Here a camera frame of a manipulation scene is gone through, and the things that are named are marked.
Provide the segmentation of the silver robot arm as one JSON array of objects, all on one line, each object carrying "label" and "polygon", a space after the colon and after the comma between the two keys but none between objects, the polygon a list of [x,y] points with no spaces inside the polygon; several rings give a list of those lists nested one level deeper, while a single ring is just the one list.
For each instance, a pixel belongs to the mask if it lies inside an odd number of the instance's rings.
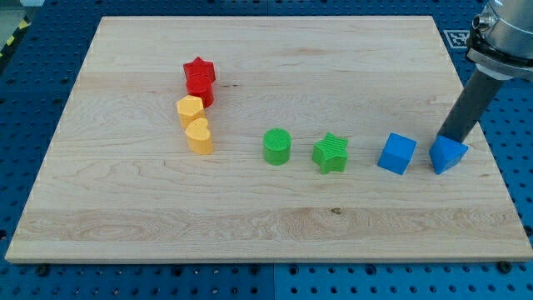
[{"label": "silver robot arm", "polygon": [[532,0],[489,0],[471,22],[467,58],[496,80],[532,79]]}]

